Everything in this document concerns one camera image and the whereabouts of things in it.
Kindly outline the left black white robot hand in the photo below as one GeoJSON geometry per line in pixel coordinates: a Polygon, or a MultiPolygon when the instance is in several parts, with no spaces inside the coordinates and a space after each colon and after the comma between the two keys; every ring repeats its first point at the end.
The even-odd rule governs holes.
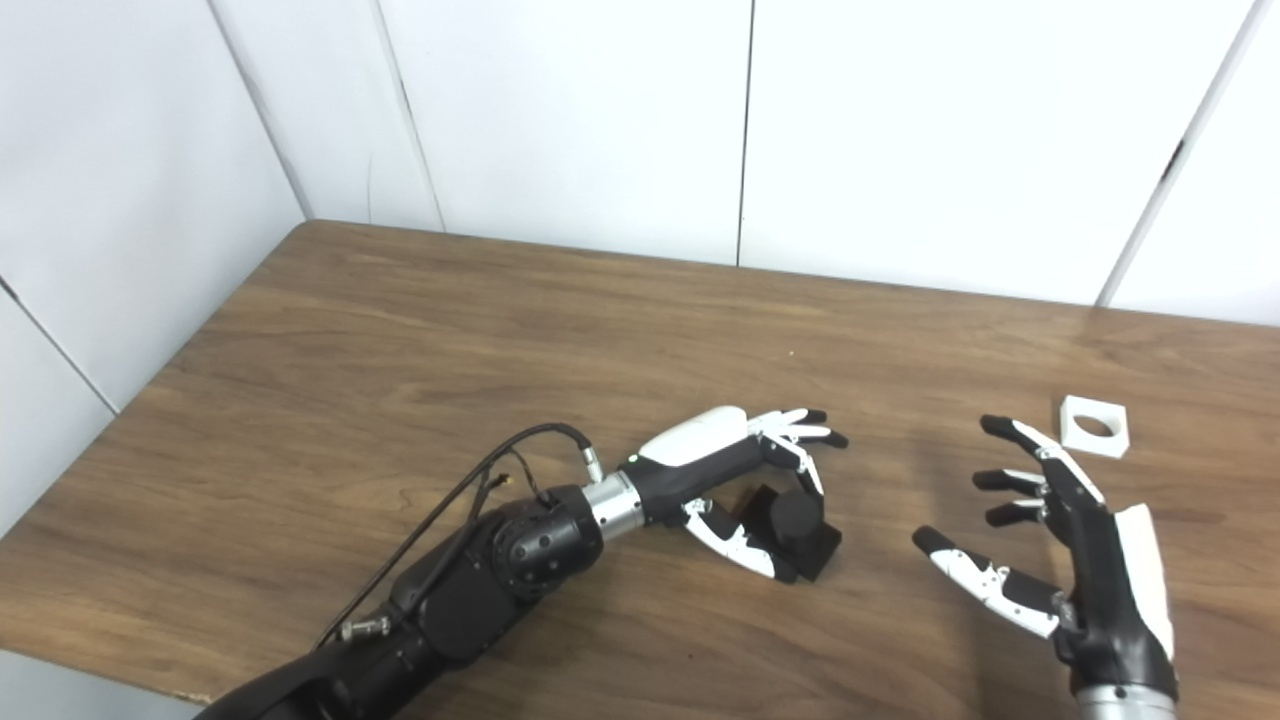
{"type": "Polygon", "coordinates": [[[806,446],[850,446],[826,421],[826,413],[806,407],[758,416],[713,407],[648,441],[620,470],[645,525],[682,527],[721,557],[780,583],[815,582],[842,534],[826,519],[826,489],[806,446]],[[763,466],[792,473],[796,488],[760,486],[737,511],[710,498],[763,466]]]}

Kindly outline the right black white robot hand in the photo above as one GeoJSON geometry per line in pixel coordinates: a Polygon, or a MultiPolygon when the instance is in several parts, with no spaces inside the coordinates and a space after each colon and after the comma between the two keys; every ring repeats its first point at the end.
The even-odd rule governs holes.
{"type": "Polygon", "coordinates": [[[982,606],[1051,643],[1083,719],[1175,717],[1175,633],[1149,507],[1112,510],[1065,447],[1023,421],[988,414],[980,428],[1039,464],[1037,473],[973,475],[978,489],[1018,495],[989,509],[987,523],[1044,527],[1070,555],[1071,587],[995,562],[933,527],[919,527],[913,543],[982,606]]]}

